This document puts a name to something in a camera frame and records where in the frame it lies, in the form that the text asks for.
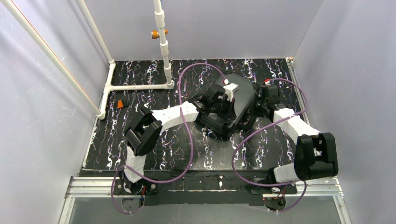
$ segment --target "white pvc pipe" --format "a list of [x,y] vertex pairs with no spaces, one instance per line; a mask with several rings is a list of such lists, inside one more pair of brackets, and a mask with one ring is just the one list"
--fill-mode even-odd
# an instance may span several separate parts
[[110,88],[112,87],[111,80],[113,79],[114,69],[115,69],[115,62],[111,62],[109,66],[109,72],[107,74],[105,88],[103,90],[102,100],[100,102],[100,115],[98,116],[100,120],[103,120],[106,116],[107,99],[109,98]]
[[111,91],[119,91],[119,90],[160,90],[160,89],[169,89],[169,88],[167,88],[166,84],[111,86]]
[[163,70],[165,72],[166,85],[168,85],[168,87],[173,88],[174,83],[172,81],[172,73],[171,73],[171,67],[168,57],[169,55],[168,41],[166,40],[166,36],[165,36],[165,14],[162,10],[161,0],[154,0],[154,7],[156,9],[154,14],[156,17],[158,34],[160,36],[160,47],[161,47],[161,54],[163,56]]
[[93,18],[91,16],[91,13],[88,10],[88,7],[86,6],[86,3],[84,0],[78,0],[78,4],[80,5],[81,10],[83,11],[83,14],[85,15],[89,26],[92,29],[92,32],[98,41],[100,47],[102,48],[102,51],[105,53],[107,60],[111,63],[114,62],[114,59],[111,57],[109,50],[107,49],[107,46],[102,38],[102,35],[100,35],[100,32],[98,30],[98,27],[96,26],[95,22],[93,21]]
[[36,29],[30,24],[29,20],[20,11],[12,0],[0,0],[6,9],[14,16],[19,24],[25,29],[30,37],[37,43],[41,50],[47,55],[47,57],[53,62],[53,64],[59,69],[59,71],[65,76],[70,84],[77,90],[77,92],[88,102],[91,108],[95,111],[96,115],[99,116],[100,110],[84,91],[81,85],[75,80],[73,75],[65,67],[62,61],[56,56],[45,40],[40,36]]

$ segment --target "cable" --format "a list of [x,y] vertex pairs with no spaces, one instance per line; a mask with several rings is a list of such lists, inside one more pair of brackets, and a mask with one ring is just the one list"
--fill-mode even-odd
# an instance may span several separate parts
[[118,207],[117,203],[115,202],[114,194],[113,194],[114,185],[115,185],[115,179],[116,179],[116,177],[118,176],[118,172],[119,172],[120,170],[122,170],[124,167],[125,167],[125,166],[120,166],[120,167],[115,171],[115,175],[114,175],[114,178],[113,178],[113,182],[112,182],[112,185],[111,185],[111,188],[110,188],[110,195],[111,195],[111,197],[112,197],[112,202],[113,202],[113,204],[114,204],[114,207],[115,207],[118,211],[120,211],[120,212],[122,212],[122,213],[124,213],[124,214],[133,214],[133,213],[139,211],[141,208],[143,208],[143,206],[141,206],[140,208],[136,209],[135,211],[125,211],[125,210],[121,210],[121,209]]
[[[220,73],[220,75],[223,77],[223,79],[226,80],[226,77],[224,76],[224,74],[220,71],[220,69],[218,69],[218,68],[217,68],[216,66],[214,66],[214,65],[206,64],[206,63],[195,63],[195,64],[192,64],[192,65],[187,66],[185,69],[183,69],[182,73],[180,73],[179,81],[178,81],[178,83],[177,83],[177,90],[178,90],[178,93],[179,93],[179,105],[182,105],[182,103],[183,103],[183,102],[182,102],[182,93],[181,93],[181,87],[180,87],[180,86],[181,86],[181,83],[182,83],[182,78],[183,78],[183,76],[184,76],[184,73],[185,73],[189,68],[194,67],[194,66],[197,66],[197,65],[205,65],[205,66],[210,66],[210,67],[214,68],[215,70],[217,70],[217,71]],[[116,179],[116,177],[117,177],[117,175],[118,175],[118,172],[119,172],[122,168],[125,168],[125,167],[126,167],[127,169],[131,170],[132,172],[134,172],[136,175],[138,175],[138,176],[141,177],[142,179],[144,179],[144,180],[146,180],[146,181],[149,181],[149,182],[152,182],[152,183],[170,183],[170,182],[173,182],[173,181],[176,181],[176,180],[180,179],[182,176],[184,176],[185,173],[187,173],[188,169],[190,168],[190,166],[191,166],[191,164],[192,164],[192,159],[193,159],[193,157],[194,157],[194,144],[193,144],[193,140],[192,140],[192,136],[191,136],[190,129],[188,128],[187,122],[186,122],[185,117],[184,117],[184,115],[183,115],[182,107],[180,107],[180,116],[182,117],[184,126],[185,126],[186,129],[187,129],[187,134],[188,134],[188,137],[189,137],[189,139],[190,139],[190,146],[191,146],[190,160],[189,160],[189,162],[188,162],[186,168],[184,169],[184,171],[183,171],[179,176],[177,176],[177,177],[175,177],[175,178],[173,178],[173,179],[171,179],[171,180],[167,180],[167,181],[156,181],[156,180],[152,180],[152,179],[150,179],[150,178],[147,178],[147,177],[143,176],[142,174],[140,174],[139,172],[137,172],[136,170],[134,170],[132,167],[130,167],[130,166],[128,166],[128,165],[124,165],[124,166],[119,167],[119,168],[117,169],[117,171],[115,172],[115,175],[114,175],[114,178],[113,178],[112,187],[111,187],[111,192],[110,192],[110,193],[111,193],[111,197],[112,197],[113,204],[114,204],[114,206],[116,207],[116,209],[117,209],[118,211],[120,211],[120,212],[122,212],[122,213],[124,213],[124,214],[132,214],[132,213],[137,212],[140,208],[143,207],[143,206],[141,206],[140,208],[138,208],[137,210],[135,210],[135,211],[133,211],[133,212],[126,212],[126,211],[121,210],[121,209],[117,206],[117,204],[115,203],[114,195],[113,195],[113,189],[114,189],[115,179]]]
[[[243,180],[243,181],[245,181],[245,182],[247,182],[247,183],[249,183],[249,184],[256,185],[256,186],[260,186],[260,187],[277,187],[277,186],[284,186],[284,185],[292,184],[292,183],[294,183],[294,182],[285,182],[285,183],[276,183],[276,184],[259,184],[259,183],[255,183],[255,182],[252,182],[252,181],[249,181],[249,180],[243,178],[240,174],[238,174],[238,172],[237,172],[236,169],[235,169],[235,165],[234,165],[234,159],[235,159],[235,155],[236,155],[237,151],[242,147],[242,145],[243,145],[245,142],[247,142],[247,141],[248,141],[250,138],[252,138],[255,134],[261,132],[261,131],[264,130],[264,129],[267,129],[267,128],[269,128],[269,127],[275,126],[276,124],[279,124],[279,123],[281,123],[281,122],[284,122],[284,121],[290,119],[290,118],[293,117],[293,116],[298,116],[298,115],[300,115],[300,114],[302,114],[302,113],[305,113],[305,112],[307,111],[307,108],[308,108],[308,101],[307,101],[307,98],[306,98],[306,96],[305,96],[305,93],[304,93],[304,91],[303,91],[297,84],[295,84],[294,82],[292,82],[292,81],[290,81],[290,80],[284,79],[284,78],[273,78],[273,79],[271,79],[271,80],[269,80],[269,81],[271,82],[271,81],[276,81],[276,80],[288,82],[288,83],[292,84],[293,86],[297,87],[297,88],[300,90],[301,95],[303,95],[303,98],[304,98],[304,101],[305,101],[305,109],[302,110],[302,111],[300,111],[300,112],[294,113],[294,114],[293,114],[292,116],[290,116],[290,117],[280,119],[279,121],[276,121],[276,122],[274,122],[274,123],[272,123],[272,124],[270,124],[270,125],[267,125],[267,126],[265,126],[265,127],[262,127],[262,128],[260,128],[259,130],[253,132],[251,135],[249,135],[248,137],[246,137],[246,138],[237,146],[237,148],[234,150],[234,153],[233,153],[233,156],[232,156],[232,160],[231,160],[231,166],[232,166],[232,168],[233,168],[234,173],[235,173],[241,180]],[[302,192],[301,196],[297,199],[297,201],[294,202],[290,207],[288,207],[288,208],[286,208],[286,209],[283,209],[283,210],[281,210],[281,211],[277,211],[277,212],[288,211],[288,210],[290,210],[291,208],[293,208],[294,206],[296,206],[296,205],[301,201],[301,199],[303,198],[303,196],[304,196],[304,194],[305,194],[306,191],[307,191],[307,183],[304,181],[304,191]]]
[[278,212],[284,212],[284,211],[292,209],[294,206],[296,206],[301,201],[301,199],[303,199],[305,192],[307,191],[307,182],[305,182],[305,181],[303,181],[303,182],[304,182],[304,190],[301,193],[301,196],[297,199],[297,201],[294,202],[291,206],[287,207],[286,209],[280,210]]
[[[184,73],[185,73],[189,68],[194,67],[194,66],[197,66],[197,65],[206,65],[206,66],[210,66],[210,67],[216,69],[216,70],[220,73],[220,75],[223,77],[223,79],[226,80],[226,77],[224,76],[224,74],[220,71],[220,69],[218,69],[218,68],[217,68],[216,66],[214,66],[214,65],[206,64],[206,63],[195,63],[195,64],[191,64],[191,65],[187,66],[185,69],[183,69],[182,73],[180,73],[179,81],[177,82],[177,90],[178,90],[178,93],[179,93],[179,105],[182,105],[182,103],[183,103],[183,102],[182,102],[181,83],[182,83],[182,78],[183,78],[183,76],[184,76]],[[190,129],[188,128],[187,122],[186,122],[185,117],[184,117],[184,115],[183,115],[182,107],[180,107],[180,116],[182,117],[184,126],[185,126],[186,129],[187,129],[187,134],[188,134],[188,137],[189,137],[189,139],[190,139],[191,154],[190,154],[190,160],[189,160],[189,162],[188,162],[186,168],[184,169],[184,171],[183,171],[179,176],[177,176],[177,177],[175,177],[175,178],[173,178],[173,179],[171,179],[171,180],[167,180],[167,181],[156,181],[156,180],[152,180],[152,179],[150,179],[150,178],[147,178],[147,177],[143,176],[142,174],[140,174],[139,172],[137,172],[136,170],[134,170],[132,167],[130,167],[130,166],[128,166],[128,165],[125,165],[126,168],[129,169],[129,170],[131,170],[132,172],[134,172],[136,175],[138,175],[138,176],[141,177],[142,179],[144,179],[144,180],[146,180],[146,181],[149,181],[149,182],[152,182],[152,183],[170,183],[170,182],[176,181],[176,180],[180,179],[182,176],[184,176],[184,174],[187,173],[188,169],[190,168],[190,166],[191,166],[191,164],[192,164],[192,158],[193,158],[193,156],[194,156],[194,143],[193,143],[193,140],[192,140],[192,136],[191,136]]]
[[267,126],[264,126],[264,127],[260,128],[260,129],[258,129],[257,131],[251,133],[251,134],[250,134],[248,137],[246,137],[246,138],[236,147],[236,149],[234,150],[234,153],[233,153],[233,156],[232,156],[232,159],[231,159],[231,166],[232,166],[232,168],[233,168],[234,173],[235,173],[241,180],[245,181],[246,183],[249,183],[249,184],[252,184],[252,185],[255,185],[255,186],[260,186],[260,187],[278,187],[278,186],[285,186],[285,185],[293,184],[294,182],[275,183],[275,184],[261,184],[261,183],[255,183],[255,182],[252,182],[252,181],[249,181],[249,180],[245,179],[245,178],[242,177],[240,174],[238,174],[238,171],[235,169],[234,159],[235,159],[235,155],[236,155],[237,151],[243,146],[243,144],[245,144],[245,143],[246,143],[249,139],[251,139],[254,135],[258,134],[259,132],[261,132],[261,131],[263,131],[263,130],[269,128],[269,127],[275,126],[275,125],[277,125],[277,124],[279,124],[279,123],[281,123],[281,122],[284,122],[284,121],[286,121],[286,120],[289,120],[290,118],[292,118],[292,117],[294,117],[294,116],[298,116],[298,115],[300,115],[300,114],[302,114],[302,113],[305,113],[305,112],[307,111],[307,108],[308,108],[308,101],[306,100],[305,93],[302,91],[302,89],[301,89],[297,84],[295,84],[294,82],[292,82],[292,81],[290,81],[290,80],[284,79],[284,78],[273,78],[273,79],[270,79],[269,81],[271,82],[271,81],[276,81],[276,80],[284,81],[284,82],[289,82],[289,83],[292,84],[293,86],[297,87],[297,88],[300,90],[301,95],[303,95],[303,98],[305,99],[305,109],[302,110],[302,111],[300,111],[300,112],[294,113],[294,114],[291,115],[290,117],[286,117],[286,118],[280,119],[280,120],[278,120],[278,121],[276,121],[276,122],[274,122],[274,123],[272,123],[272,124],[269,124],[269,125],[267,125]]
[[304,195],[305,195],[305,193],[306,193],[306,191],[307,191],[307,182],[305,182],[305,181],[303,181],[303,182],[304,182],[304,190],[303,190],[303,192],[301,193],[301,196],[297,199],[296,202],[294,202],[291,206],[287,207],[286,209],[283,209],[283,210],[270,210],[270,209],[266,209],[266,210],[265,210],[265,209],[260,209],[260,208],[252,207],[252,206],[246,206],[246,207],[247,207],[247,208],[250,208],[250,209],[261,210],[261,211],[273,211],[273,212],[276,212],[276,213],[288,211],[288,210],[292,209],[294,206],[296,206],[296,205],[301,201],[301,199],[304,197]]
[[144,195],[144,192],[146,191],[146,185],[144,185],[144,188],[143,188],[143,191],[142,191],[142,193],[141,193],[141,203],[144,203],[144,197],[143,197],[143,195]]

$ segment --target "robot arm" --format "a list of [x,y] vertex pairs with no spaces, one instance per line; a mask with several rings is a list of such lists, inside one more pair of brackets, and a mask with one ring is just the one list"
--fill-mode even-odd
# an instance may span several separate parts
[[277,86],[262,87],[262,99],[256,110],[266,115],[272,122],[283,118],[290,119],[278,123],[296,144],[294,163],[269,170],[268,183],[306,181],[336,176],[338,173],[335,139],[331,133],[321,133],[305,123],[294,111],[280,103]]
[[[234,97],[238,85],[233,83],[226,86],[213,84],[205,94],[168,109],[150,111],[145,107],[140,107],[124,133],[127,140],[127,165],[143,175],[146,155],[155,148],[160,133],[182,124],[180,108],[187,122],[198,122],[215,115],[215,121],[221,124],[234,122],[236,127],[245,130],[252,127],[257,117],[267,117],[272,122],[277,122],[293,116],[294,111],[280,103],[280,91],[276,85],[253,85],[253,89],[256,94],[252,95],[251,101],[243,102],[244,98],[240,97],[242,92],[238,96],[237,103],[246,104],[242,118],[235,113]],[[241,114],[240,105],[238,108],[238,114]],[[213,124],[207,122],[205,125],[211,128],[210,125]],[[292,164],[270,169],[267,183],[310,180],[337,175],[337,155],[332,134],[320,133],[298,116],[277,125],[295,142],[295,161]],[[223,125],[223,127],[227,130],[226,133],[230,132],[229,126]],[[125,175],[132,183],[141,179],[129,169],[125,170]]]
[[[196,121],[210,114],[216,114],[223,120],[234,120],[233,94],[237,90],[236,84],[229,84],[225,87],[213,84],[205,94],[193,97],[178,106],[156,111],[150,111],[144,106],[139,107],[124,132],[127,141],[126,164],[144,175],[146,155],[155,148],[160,134],[183,123],[180,108],[187,122]],[[141,179],[129,169],[125,169],[124,172],[126,178],[132,183]]]

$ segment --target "vertical white pipe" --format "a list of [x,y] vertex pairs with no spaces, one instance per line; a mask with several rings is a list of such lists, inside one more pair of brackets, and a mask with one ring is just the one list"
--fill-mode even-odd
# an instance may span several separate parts
[[163,56],[163,70],[166,76],[166,85],[168,86],[168,88],[173,88],[172,73],[168,57],[168,41],[166,40],[165,36],[165,15],[162,10],[161,0],[154,0],[154,8],[156,9],[154,13],[156,16],[158,34],[160,36],[160,47],[161,54]]
[[105,53],[105,55],[107,57],[107,60],[110,63],[113,62],[114,60],[111,57],[109,50],[107,49],[107,46],[106,46],[106,44],[105,44],[105,42],[104,42],[104,40],[102,38],[102,35],[100,35],[98,27],[96,26],[95,22],[93,21],[93,18],[91,16],[91,13],[88,10],[88,7],[86,6],[85,1],[84,0],[78,0],[77,2],[80,5],[80,8],[81,8],[85,18],[87,19],[88,24],[91,27],[92,32],[93,32],[96,40],[98,41],[100,47],[102,48],[102,51]]
[[100,120],[103,120],[106,116],[107,99],[109,98],[109,94],[112,87],[111,80],[113,79],[114,69],[115,69],[115,62],[112,62],[110,63],[109,66],[109,72],[107,74],[105,88],[103,90],[102,100],[100,102],[100,115],[98,116]]
[[47,55],[47,57],[53,62],[53,64],[59,69],[59,71],[65,76],[65,78],[70,82],[70,84],[77,90],[77,92],[88,102],[88,104],[95,111],[96,115],[100,115],[99,108],[95,105],[92,99],[86,94],[84,89],[75,80],[73,75],[65,67],[62,61],[55,55],[52,49],[48,46],[45,40],[40,36],[36,29],[30,24],[29,20],[25,15],[19,10],[19,8],[14,4],[12,0],[0,0],[6,9],[14,16],[14,18],[19,22],[19,24],[25,29],[25,31],[30,35],[30,37],[37,43],[41,50]]

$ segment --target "black surface with white pattern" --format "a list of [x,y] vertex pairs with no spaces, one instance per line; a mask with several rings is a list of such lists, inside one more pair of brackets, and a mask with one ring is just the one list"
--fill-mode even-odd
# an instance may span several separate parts
[[[172,75],[175,83],[181,71],[190,64],[210,63],[222,71],[232,71],[252,82],[263,82],[267,78],[291,79],[284,59],[221,59],[221,60],[173,60]],[[205,92],[211,83],[219,78],[216,70],[209,66],[196,66],[184,75],[183,99]],[[165,77],[162,61],[117,62],[113,85],[163,84]],[[294,88],[280,83],[283,103],[295,111],[300,110]],[[129,106],[116,109],[116,103],[124,98]],[[151,110],[160,110],[178,104],[177,88],[172,90],[116,91],[109,96],[106,118],[98,120],[92,136],[85,170],[115,170],[125,163],[126,143],[123,137],[125,125],[138,105]],[[269,124],[265,118],[257,119],[253,130]],[[217,138],[208,128],[189,123],[194,140],[194,170],[230,170],[231,155],[244,137],[251,131],[239,131],[229,139]],[[279,127],[269,128],[251,138],[237,153],[237,169],[262,169],[291,163],[294,160],[295,145]],[[158,139],[156,148],[147,155],[145,169],[184,169],[190,157],[190,143],[186,129],[179,125],[171,128]]]

